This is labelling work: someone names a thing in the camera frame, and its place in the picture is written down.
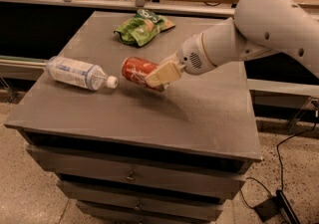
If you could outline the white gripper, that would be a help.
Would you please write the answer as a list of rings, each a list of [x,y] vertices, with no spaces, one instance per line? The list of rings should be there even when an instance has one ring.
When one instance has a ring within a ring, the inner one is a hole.
[[[204,50],[202,36],[202,33],[193,35],[180,45],[177,53],[160,61],[159,66],[146,76],[146,83],[154,88],[177,81],[181,78],[183,69],[196,76],[214,70],[216,65]]]

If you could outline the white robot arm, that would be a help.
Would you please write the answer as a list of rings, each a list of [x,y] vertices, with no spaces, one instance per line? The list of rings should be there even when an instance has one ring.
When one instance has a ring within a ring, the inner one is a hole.
[[[146,76],[154,88],[183,73],[202,75],[230,62],[284,53],[319,74],[319,22],[293,0],[240,0],[234,15],[184,41]]]

